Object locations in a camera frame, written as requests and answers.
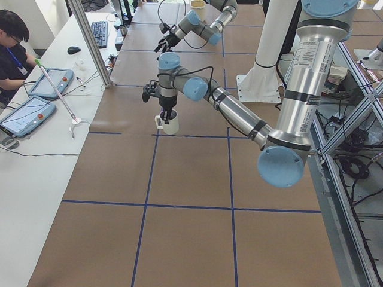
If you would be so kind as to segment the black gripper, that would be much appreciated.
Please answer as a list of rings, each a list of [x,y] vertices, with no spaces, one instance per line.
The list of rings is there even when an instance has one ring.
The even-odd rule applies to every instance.
[[[154,49],[154,52],[165,53],[169,51],[169,47],[175,47],[180,42],[180,39],[176,36],[173,31],[170,31],[167,36],[162,38],[157,47]]]
[[[162,107],[161,119],[163,124],[169,124],[171,119],[171,109],[177,104],[177,96],[159,97],[159,105]]]

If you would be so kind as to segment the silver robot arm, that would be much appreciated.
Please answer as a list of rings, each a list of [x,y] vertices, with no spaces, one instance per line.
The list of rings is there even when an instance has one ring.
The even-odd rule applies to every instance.
[[[159,28],[164,37],[158,42],[155,52],[170,52],[181,40],[184,40],[190,32],[205,40],[211,45],[217,45],[222,39],[225,26],[234,21],[237,16],[238,7],[236,1],[204,1],[216,8],[220,13],[212,22],[207,23],[198,13],[191,9],[176,24],[170,26],[161,21]]]
[[[212,79],[181,66],[179,56],[170,51],[158,58],[154,94],[162,107],[161,120],[170,123],[178,93],[194,101],[205,99],[228,123],[259,145],[257,168],[266,182],[280,188],[293,186],[302,178],[311,150],[309,129],[335,47],[348,36],[356,6],[356,1],[302,2],[297,24],[299,48],[275,128]]]

